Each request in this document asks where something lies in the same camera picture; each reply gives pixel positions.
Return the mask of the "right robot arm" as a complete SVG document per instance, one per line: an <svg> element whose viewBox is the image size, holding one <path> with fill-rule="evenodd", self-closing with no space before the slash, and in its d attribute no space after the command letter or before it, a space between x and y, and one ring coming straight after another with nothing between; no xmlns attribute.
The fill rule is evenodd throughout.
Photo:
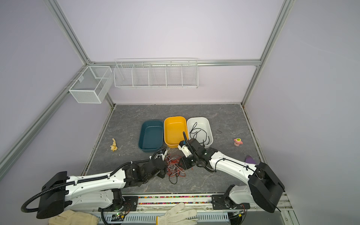
<svg viewBox="0 0 360 225"><path fill-rule="evenodd" d="M269 213L277 210L285 186L267 164L239 161L214 148L204 148L194 138L180 141L178 149L184 154L179 162L184 170L197 166L211 173L221 171L243 183L230 185L222 195L213 195L213 209L249 209L249 204L255 203Z"/></svg>

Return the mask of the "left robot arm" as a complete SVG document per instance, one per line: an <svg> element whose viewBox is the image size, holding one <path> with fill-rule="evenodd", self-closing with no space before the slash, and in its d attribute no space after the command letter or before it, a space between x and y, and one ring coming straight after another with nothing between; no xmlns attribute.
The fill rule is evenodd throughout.
<svg viewBox="0 0 360 225"><path fill-rule="evenodd" d="M99 191L114 190L120 196L123 188L139 187L158 176L164 178L167 164L162 158L127 162L114 171L88 176L68 176L66 171L54 175L41 192L22 206L24 213L36 212L38 219L50 218L75 205L75 198Z"/></svg>

